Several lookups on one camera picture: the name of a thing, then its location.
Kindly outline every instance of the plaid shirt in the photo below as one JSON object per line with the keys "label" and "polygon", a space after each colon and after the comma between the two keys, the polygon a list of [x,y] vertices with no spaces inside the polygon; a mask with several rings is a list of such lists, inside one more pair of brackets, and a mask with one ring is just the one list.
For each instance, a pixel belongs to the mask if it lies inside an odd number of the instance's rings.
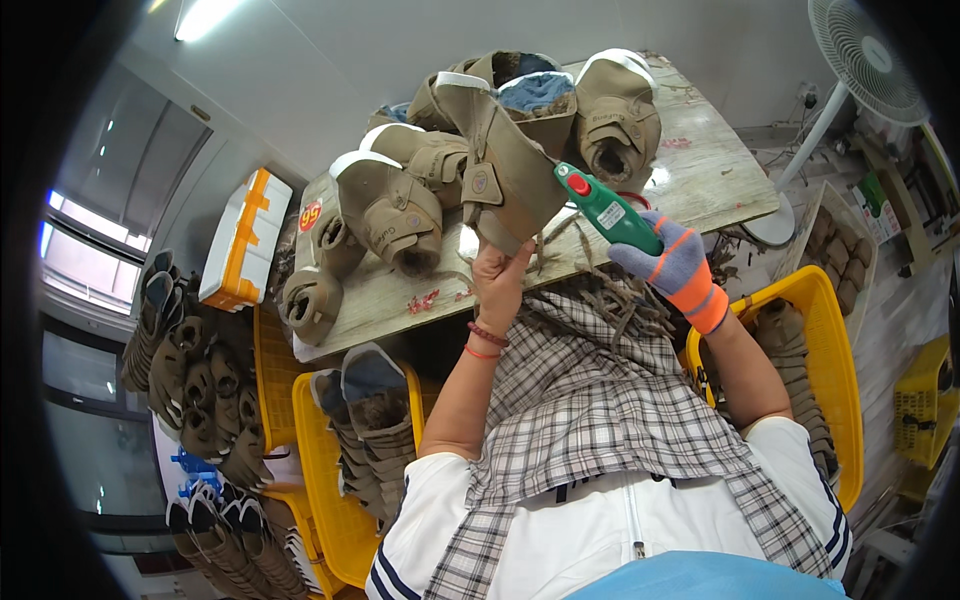
{"label": "plaid shirt", "polygon": [[470,464],[469,512],[424,598],[485,597],[517,503],[620,470],[722,477],[767,560],[829,577],[827,553],[806,519],[696,395],[665,338],[642,334],[634,317],[615,360],[614,328],[584,300],[540,291],[524,303],[575,334],[521,322],[508,333],[481,458]]}

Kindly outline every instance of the number 56 sticker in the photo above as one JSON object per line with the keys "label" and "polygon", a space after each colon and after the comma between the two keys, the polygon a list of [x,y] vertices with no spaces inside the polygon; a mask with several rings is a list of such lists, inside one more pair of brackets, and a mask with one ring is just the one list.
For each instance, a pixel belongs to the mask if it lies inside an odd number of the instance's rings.
{"label": "number 56 sticker", "polygon": [[313,202],[303,208],[300,214],[300,231],[309,231],[313,224],[320,218],[320,203]]}

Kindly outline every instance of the electric fan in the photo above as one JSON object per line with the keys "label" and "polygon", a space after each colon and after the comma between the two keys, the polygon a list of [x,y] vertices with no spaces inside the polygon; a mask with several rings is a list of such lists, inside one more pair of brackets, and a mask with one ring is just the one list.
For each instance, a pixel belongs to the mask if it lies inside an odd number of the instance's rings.
{"label": "electric fan", "polygon": [[920,125],[929,116],[906,65],[856,2],[808,0],[807,10],[817,45],[836,74],[837,84],[810,135],[774,185],[780,193],[780,209],[743,224],[754,238],[771,246],[785,244],[793,236],[793,209],[783,188],[804,166],[847,94],[880,117],[905,127]]}

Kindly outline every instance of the fan grille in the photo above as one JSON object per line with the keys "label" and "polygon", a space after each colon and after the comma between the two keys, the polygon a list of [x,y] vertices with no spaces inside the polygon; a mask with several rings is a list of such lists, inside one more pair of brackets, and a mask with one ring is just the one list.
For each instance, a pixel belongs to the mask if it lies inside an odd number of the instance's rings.
{"label": "fan grille", "polygon": [[820,51],[857,100],[904,126],[926,121],[926,103],[906,64],[853,0],[809,0],[808,8]]}

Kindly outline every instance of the person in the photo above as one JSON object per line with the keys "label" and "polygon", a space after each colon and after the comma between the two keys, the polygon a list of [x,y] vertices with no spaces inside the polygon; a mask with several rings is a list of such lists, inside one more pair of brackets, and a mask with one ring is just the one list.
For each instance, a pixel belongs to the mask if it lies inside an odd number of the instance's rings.
{"label": "person", "polygon": [[[850,528],[777,371],[713,284],[701,236],[641,216],[663,254],[614,244],[608,256],[705,334],[733,427],[692,391],[665,339],[628,327],[617,361],[604,346],[613,327],[588,304],[523,297],[533,242],[511,258],[481,240],[479,315],[405,470],[370,598],[610,597],[654,580],[670,597],[771,576],[784,597],[842,591]],[[522,304],[565,333],[515,321]],[[618,570],[646,564],[639,580]],[[690,571],[729,577],[694,584]]]}

